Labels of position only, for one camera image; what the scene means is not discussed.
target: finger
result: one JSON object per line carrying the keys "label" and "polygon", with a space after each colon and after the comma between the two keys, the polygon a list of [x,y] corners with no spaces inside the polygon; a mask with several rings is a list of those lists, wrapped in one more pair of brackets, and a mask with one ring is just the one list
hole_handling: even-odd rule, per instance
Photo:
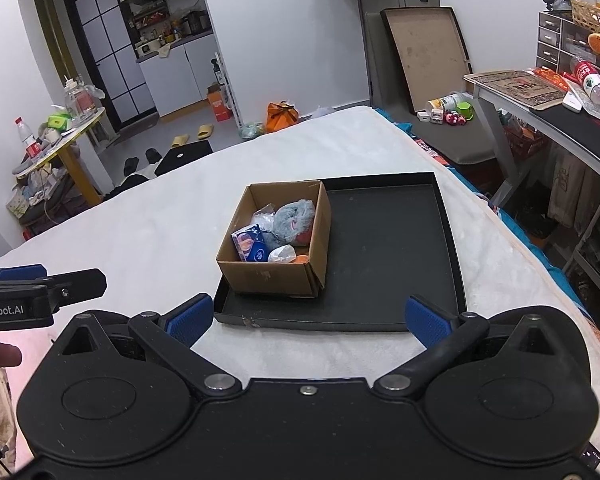
{"label": "finger", "polygon": [[19,366],[22,362],[22,352],[17,346],[0,343],[0,368]]}

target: cardboard box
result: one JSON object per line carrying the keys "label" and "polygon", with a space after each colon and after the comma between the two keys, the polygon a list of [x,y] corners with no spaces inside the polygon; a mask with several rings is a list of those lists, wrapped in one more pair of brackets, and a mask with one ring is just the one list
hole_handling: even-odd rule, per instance
{"label": "cardboard box", "polygon": [[222,92],[220,90],[220,85],[218,83],[211,85],[206,89],[206,98],[209,101],[209,104],[213,108],[214,114],[216,115],[216,121],[226,121],[227,119],[231,119],[232,112],[224,106],[224,101],[222,100]]}
{"label": "cardboard box", "polygon": [[[251,223],[251,216],[266,205],[276,210],[291,202],[314,202],[315,221],[308,247],[296,247],[296,254],[308,254],[306,264],[270,264],[242,262],[231,234]],[[216,260],[222,274],[235,292],[281,294],[315,298],[324,288],[327,252],[331,230],[331,205],[319,180],[251,184],[244,190],[234,218],[227,229]]]}

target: bed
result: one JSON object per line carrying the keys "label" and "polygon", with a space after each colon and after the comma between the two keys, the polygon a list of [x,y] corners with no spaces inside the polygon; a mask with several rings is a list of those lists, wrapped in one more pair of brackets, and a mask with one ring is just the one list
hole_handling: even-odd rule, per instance
{"label": "bed", "polygon": [[[485,201],[368,107],[309,120],[206,156],[130,189],[2,257],[0,267],[40,263],[53,274],[97,267],[109,284],[104,297],[59,312],[50,329],[0,335],[23,347],[25,354],[25,365],[9,370],[13,402],[51,338],[75,314],[89,308],[127,316],[144,310],[165,313],[198,292],[213,295],[221,276],[216,252],[245,186],[416,171],[436,174],[468,310],[490,317],[545,304],[567,313],[586,340],[592,386],[600,402],[600,343],[577,306]],[[214,322],[194,349],[244,384],[251,377],[343,376],[362,376],[372,383],[424,347],[409,333],[289,332]],[[22,436],[18,438],[16,459],[22,465],[27,454]],[[591,440],[600,450],[600,421]]]}

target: orange bag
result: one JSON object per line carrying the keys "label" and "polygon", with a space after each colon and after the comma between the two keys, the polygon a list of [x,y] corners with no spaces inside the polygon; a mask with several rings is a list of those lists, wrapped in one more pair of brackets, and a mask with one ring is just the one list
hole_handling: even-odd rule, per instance
{"label": "orange bag", "polygon": [[298,122],[300,114],[286,101],[269,103],[267,107],[267,133],[278,132]]}

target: cup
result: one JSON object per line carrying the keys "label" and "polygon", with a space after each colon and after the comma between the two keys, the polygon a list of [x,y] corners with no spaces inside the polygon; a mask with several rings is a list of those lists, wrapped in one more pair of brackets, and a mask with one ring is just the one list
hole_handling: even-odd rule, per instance
{"label": "cup", "polygon": [[474,118],[474,107],[471,103],[459,103],[458,113],[462,115],[467,121]]}

